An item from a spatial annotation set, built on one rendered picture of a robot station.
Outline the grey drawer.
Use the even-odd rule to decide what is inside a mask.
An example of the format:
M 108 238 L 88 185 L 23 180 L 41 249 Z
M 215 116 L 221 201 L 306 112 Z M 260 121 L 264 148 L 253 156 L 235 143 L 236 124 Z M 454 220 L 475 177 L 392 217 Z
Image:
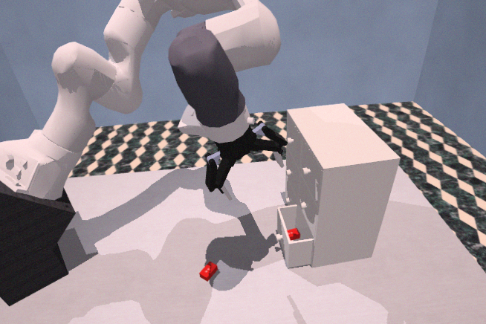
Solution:
M 299 174 L 300 174 L 300 170 L 290 150 L 287 149 L 286 175 L 288 176 L 298 199 L 299 199 Z
M 295 126 L 293 120 L 288 116 L 288 134 L 287 134 L 288 147 L 294 156 L 295 161 L 300 169 L 301 160 L 301 145 L 302 145 L 302 135 Z
M 294 228 L 298 228 L 300 239 L 290 241 L 287 230 Z M 276 240 L 281 242 L 288 268 L 312 263 L 314 237 L 299 204 L 277 210 L 277 233 Z
M 294 193 L 294 190 L 293 190 L 293 188 L 291 186 L 291 183 L 290 183 L 288 177 L 286 178 L 286 196 L 285 196 L 285 202 L 288 203 L 289 206 L 298 204 L 297 197 L 296 197 L 296 195 Z
M 315 237 L 318 206 L 303 177 L 300 178 L 299 205 L 301 210 L 304 209 L 302 211 Z
M 320 198 L 322 171 L 323 170 L 317 162 L 317 159 L 314 157 L 307 143 L 304 141 L 302 143 L 301 172 L 318 205 Z

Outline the white chest of drawers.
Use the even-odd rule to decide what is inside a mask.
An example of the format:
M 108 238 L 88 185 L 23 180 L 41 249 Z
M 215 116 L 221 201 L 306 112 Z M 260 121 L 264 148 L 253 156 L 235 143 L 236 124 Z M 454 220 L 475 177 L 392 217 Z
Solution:
M 288 115 L 322 168 L 311 267 L 371 258 L 400 157 L 344 103 Z

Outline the small red block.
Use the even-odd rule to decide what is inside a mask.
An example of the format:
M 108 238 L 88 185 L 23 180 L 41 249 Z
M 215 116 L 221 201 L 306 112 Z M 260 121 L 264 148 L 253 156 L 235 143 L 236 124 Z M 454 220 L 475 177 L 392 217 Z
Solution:
M 291 241 L 294 240 L 294 239 L 300 239 L 300 233 L 299 233 L 297 228 L 292 229 L 292 230 L 288 230 L 288 235 L 289 235 Z
M 204 269 L 199 273 L 200 277 L 206 281 L 208 281 L 213 274 L 218 270 L 218 266 L 209 262 Z

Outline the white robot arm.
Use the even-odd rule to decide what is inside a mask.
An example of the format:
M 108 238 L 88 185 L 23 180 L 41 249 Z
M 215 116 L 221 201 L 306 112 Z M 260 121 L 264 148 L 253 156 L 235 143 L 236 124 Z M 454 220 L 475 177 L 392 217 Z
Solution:
M 54 111 L 43 130 L 34 129 L 28 139 L 0 143 L 1 182 L 41 199 L 62 197 L 96 131 L 89 112 L 92 101 L 122 114 L 142 103 L 140 58 L 169 10 L 173 18 L 234 10 L 180 30 L 169 47 L 173 74 L 188 102 L 179 130 L 226 143 L 254 124 L 236 72 L 270 65 L 281 47 L 276 18 L 263 3 L 122 0 L 104 30 L 108 61 L 76 42 L 56 50 L 51 64 L 59 89 Z

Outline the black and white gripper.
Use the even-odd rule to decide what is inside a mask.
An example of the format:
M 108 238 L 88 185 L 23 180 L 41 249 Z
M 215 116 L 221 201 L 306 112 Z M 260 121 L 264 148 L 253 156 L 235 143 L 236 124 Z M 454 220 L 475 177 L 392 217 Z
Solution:
M 250 153 L 250 151 L 272 151 L 276 162 L 281 166 L 281 168 L 284 167 L 284 163 L 282 161 L 282 146 L 286 146 L 288 142 L 283 136 L 272 129 L 267 128 L 267 126 L 261 120 L 257 123 L 257 125 L 258 126 L 252 130 L 249 125 L 247 131 L 241 137 L 232 142 L 217 143 L 214 141 L 218 147 L 218 151 L 213 155 L 210 153 L 205 155 L 205 158 L 207 159 L 205 184 L 210 192 L 213 192 L 216 188 L 218 188 L 220 192 L 222 194 L 224 193 L 230 201 L 232 200 L 229 192 L 226 191 L 227 189 L 224 187 L 224 182 L 236 160 L 239 160 L 244 155 L 247 155 Z M 271 140 L 258 139 L 256 138 L 257 135 L 266 136 Z M 217 169 L 219 158 L 221 158 L 221 163 Z

